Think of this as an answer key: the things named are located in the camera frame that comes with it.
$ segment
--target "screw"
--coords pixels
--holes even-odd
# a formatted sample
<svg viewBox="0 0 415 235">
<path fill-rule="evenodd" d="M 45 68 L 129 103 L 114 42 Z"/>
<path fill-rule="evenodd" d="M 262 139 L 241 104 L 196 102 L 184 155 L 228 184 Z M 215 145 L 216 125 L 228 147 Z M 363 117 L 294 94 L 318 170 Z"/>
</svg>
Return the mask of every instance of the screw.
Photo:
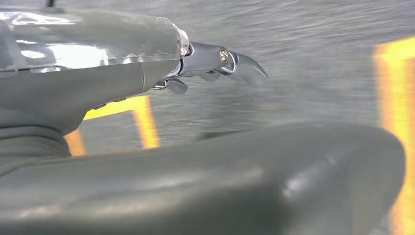
<svg viewBox="0 0 415 235">
<path fill-rule="evenodd" d="M 229 61 L 229 53 L 226 49 L 222 48 L 219 51 L 219 56 L 222 63 L 226 64 Z"/>
</svg>

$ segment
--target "yellow line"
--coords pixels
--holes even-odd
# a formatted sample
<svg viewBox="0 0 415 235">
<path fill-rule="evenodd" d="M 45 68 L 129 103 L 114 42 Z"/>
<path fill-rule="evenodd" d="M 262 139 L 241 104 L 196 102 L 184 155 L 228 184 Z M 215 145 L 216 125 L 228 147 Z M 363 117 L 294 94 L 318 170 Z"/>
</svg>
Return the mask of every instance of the yellow line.
<svg viewBox="0 0 415 235">
<path fill-rule="evenodd" d="M 382 125 L 403 143 L 406 174 L 403 189 L 392 210 L 394 235 L 415 235 L 415 38 L 399 40 L 377 48 Z"/>
<path fill-rule="evenodd" d="M 150 99 L 148 96 L 145 96 L 145 99 L 143 99 L 142 110 L 135 110 L 133 114 L 136 125 L 138 126 L 138 132 L 141 133 L 140 136 L 143 147 L 145 149 L 159 147 L 159 137 L 151 113 Z"/>
<path fill-rule="evenodd" d="M 109 103 L 107 106 L 90 110 L 84 117 L 84 120 L 90 120 L 94 118 L 100 118 L 108 115 L 119 114 L 123 112 L 133 112 L 134 119 L 142 145 L 144 148 L 159 147 L 159 138 L 157 135 L 156 125 L 151 113 L 150 98 L 148 96 L 137 96 L 129 98 L 125 101 Z M 68 142 L 71 154 L 73 156 L 84 156 L 85 147 L 82 142 L 81 133 L 76 130 L 67 135 L 66 140 Z"/>
<path fill-rule="evenodd" d="M 75 130 L 69 135 L 66 135 L 65 139 L 68 142 L 70 153 L 73 157 L 85 155 L 85 147 L 84 143 L 82 142 L 82 136 L 81 133 L 79 133 L 79 130 Z"/>
</svg>

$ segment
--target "metal bolt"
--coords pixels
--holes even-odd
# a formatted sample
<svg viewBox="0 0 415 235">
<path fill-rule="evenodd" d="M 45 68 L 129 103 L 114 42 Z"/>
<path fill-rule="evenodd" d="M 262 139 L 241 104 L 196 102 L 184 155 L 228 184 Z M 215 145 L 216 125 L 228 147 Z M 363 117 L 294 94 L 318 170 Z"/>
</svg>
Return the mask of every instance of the metal bolt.
<svg viewBox="0 0 415 235">
<path fill-rule="evenodd" d="M 229 61 L 229 52 L 226 49 L 222 48 L 219 56 L 222 63 L 226 64 Z"/>
</svg>

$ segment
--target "gray floor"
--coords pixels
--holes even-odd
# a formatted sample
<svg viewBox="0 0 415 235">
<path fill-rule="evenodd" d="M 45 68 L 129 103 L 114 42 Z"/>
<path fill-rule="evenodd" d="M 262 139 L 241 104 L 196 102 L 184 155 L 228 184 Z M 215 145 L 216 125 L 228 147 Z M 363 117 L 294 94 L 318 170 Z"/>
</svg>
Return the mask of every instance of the gray floor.
<svg viewBox="0 0 415 235">
<path fill-rule="evenodd" d="M 415 35 L 413 0 L 57 0 L 58 6 L 166 16 L 193 41 L 248 54 L 266 88 L 186 79 L 187 94 L 151 92 L 163 145 L 204 132 L 304 120 L 378 124 L 371 57 L 376 44 Z M 1 4 L 37 5 L 33 0 Z M 128 115 L 82 125 L 90 152 L 141 148 Z M 385 219 L 373 232 L 387 234 Z"/>
</svg>

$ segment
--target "robotic hand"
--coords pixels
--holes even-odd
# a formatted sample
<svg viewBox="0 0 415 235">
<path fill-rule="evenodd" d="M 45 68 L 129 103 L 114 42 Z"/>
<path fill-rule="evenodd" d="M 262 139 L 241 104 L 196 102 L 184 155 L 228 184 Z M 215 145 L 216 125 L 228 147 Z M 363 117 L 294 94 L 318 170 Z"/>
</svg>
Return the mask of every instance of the robotic hand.
<svg viewBox="0 0 415 235">
<path fill-rule="evenodd" d="M 221 75 L 267 78 L 250 57 L 189 42 L 166 18 L 0 8 L 0 234 L 367 235 L 405 169 L 401 143 L 379 128 L 292 124 L 59 159 L 88 110 Z"/>
<path fill-rule="evenodd" d="M 161 17 L 0 8 L 0 32 L 0 107 L 19 107 L 20 117 L 23 112 L 63 134 L 108 102 L 150 89 L 184 94 L 181 77 L 212 82 L 224 75 L 248 85 L 267 78 L 252 58 L 189 42 Z"/>
</svg>

